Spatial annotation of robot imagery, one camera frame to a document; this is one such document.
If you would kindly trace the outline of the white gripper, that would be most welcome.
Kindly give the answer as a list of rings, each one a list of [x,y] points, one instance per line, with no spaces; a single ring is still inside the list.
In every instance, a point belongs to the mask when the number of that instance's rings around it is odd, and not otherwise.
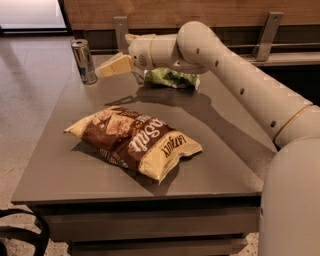
[[[155,34],[135,35],[125,34],[129,44],[129,55],[118,53],[95,69],[99,78],[111,77],[131,72],[135,66],[140,70],[152,70],[154,64],[151,57],[151,44]]]

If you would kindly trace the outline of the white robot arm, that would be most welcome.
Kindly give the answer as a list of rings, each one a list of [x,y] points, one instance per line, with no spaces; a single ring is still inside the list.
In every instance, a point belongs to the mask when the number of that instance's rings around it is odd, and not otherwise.
[[[96,74],[158,67],[212,72],[280,148],[264,180],[258,255],[320,256],[320,107],[229,50],[201,22],[188,22],[176,34],[125,38],[128,52]]]

